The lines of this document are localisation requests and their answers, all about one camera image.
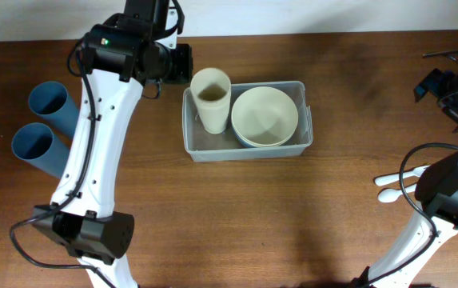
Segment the white utensil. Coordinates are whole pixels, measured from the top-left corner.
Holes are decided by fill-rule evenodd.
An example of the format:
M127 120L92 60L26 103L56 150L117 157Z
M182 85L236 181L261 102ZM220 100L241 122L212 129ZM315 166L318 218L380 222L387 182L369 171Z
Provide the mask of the white utensil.
M417 184L410 185L408 187L405 187L404 189L406 190L406 193L412 193L415 191L415 188L417 187ZM396 201L399 196L401 196L403 192L399 189L385 189L381 191L381 193L378 195L378 200L382 203L392 203Z
M403 178L406 179L406 178L413 177L413 176L420 177L424 173L426 168L428 168L428 167L429 167L429 165L421 166L421 167L415 168L412 171L404 172L403 173ZM399 181L399 173L392 174L392 175L381 176L381 177L378 177L378 178L374 179L374 183L376 185L378 185L378 186L387 185L387 184L394 183L394 182L397 182L397 181Z

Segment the bowl rim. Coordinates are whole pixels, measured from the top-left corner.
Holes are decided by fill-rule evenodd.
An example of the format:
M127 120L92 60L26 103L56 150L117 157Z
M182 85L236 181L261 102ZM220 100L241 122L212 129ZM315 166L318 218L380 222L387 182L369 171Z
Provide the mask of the bowl rim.
M278 91L280 92L280 94L282 95L285 95L287 96L287 99L294 105L294 107L296 108L295 111L296 111L296 125L294 126L294 129L293 131L289 134L288 137L284 138L283 140L280 140L279 142L276 142L276 143L272 143L272 144L259 144L259 143L256 143L256 142L253 142L251 140L248 140L245 136L243 136L238 130L237 130L237 127L234 125L234 119L233 119L233 116L234 116L234 107L236 106L236 103L241 99L241 97L243 97L245 94L247 94L248 92L252 91L252 90L255 90L255 89L260 89L260 88L267 88L267 89L271 89L271 90L275 90L275 91ZM265 147L274 147L274 146L280 146L284 143L286 143L293 135L294 135L294 132L296 132L296 129L298 127L298 122L299 122L299 118L300 118L300 115L298 113L298 108L296 107L296 104L294 103L294 101L291 99L291 97L289 95L287 95L284 91L282 90L279 90L277 88L274 88L274 87L269 87L269 86L259 86L259 87L254 87L252 89L248 89L247 91L243 92L241 95L239 95L239 97L236 99L236 101L234 102L233 106L231 107L231 111L230 111L230 122L231 122L231 126L234 130L234 132L245 142L247 142L248 144L250 144L251 146L255 146L256 148L265 148Z

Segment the gray bin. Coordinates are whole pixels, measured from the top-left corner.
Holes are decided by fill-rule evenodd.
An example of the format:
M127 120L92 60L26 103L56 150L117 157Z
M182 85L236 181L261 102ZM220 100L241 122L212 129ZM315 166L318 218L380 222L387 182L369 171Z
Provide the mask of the gray bin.
M205 131L198 116L197 107L188 89L184 91L182 101L182 133L186 151L195 162L226 160L244 160L257 158L275 158L298 156L313 142L312 115L310 106L305 105L305 86L298 81L266 82L232 85L230 107L245 91L255 87L267 86L286 93L298 109L298 127L294 135L282 146L266 148L246 148L236 138L232 125L221 134L210 134Z

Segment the white bowl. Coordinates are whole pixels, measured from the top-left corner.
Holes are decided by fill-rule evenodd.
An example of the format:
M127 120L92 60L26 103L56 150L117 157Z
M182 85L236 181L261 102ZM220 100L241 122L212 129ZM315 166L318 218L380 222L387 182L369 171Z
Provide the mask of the white bowl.
M231 121L244 146L280 146L296 130L298 110L286 93L271 87L257 87L239 96L232 108Z

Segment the wooden table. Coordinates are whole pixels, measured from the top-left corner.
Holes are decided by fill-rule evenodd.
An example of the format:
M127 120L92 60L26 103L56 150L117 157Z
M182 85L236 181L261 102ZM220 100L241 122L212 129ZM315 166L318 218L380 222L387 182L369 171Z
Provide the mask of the wooden table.
M396 172L424 142L458 144L456 124L413 87L433 68L458 70L426 51L458 49L458 31L183 38L195 71L215 66L233 83L298 80L312 108L314 143L297 158L195 163L181 131L182 92L134 112L118 167L116 210L134 215L129 261L143 286L278 287L349 281L384 255L412 209L376 200L377 175ZM84 271L43 270L23 260L8 230L48 203L58 181L16 159L15 131L41 120L27 106L37 84L81 83L65 60L72 41L0 43L0 287L90 287ZM447 151L426 151L412 165ZM18 232L45 262L75 259L33 228ZM416 278L458 287L458 236Z

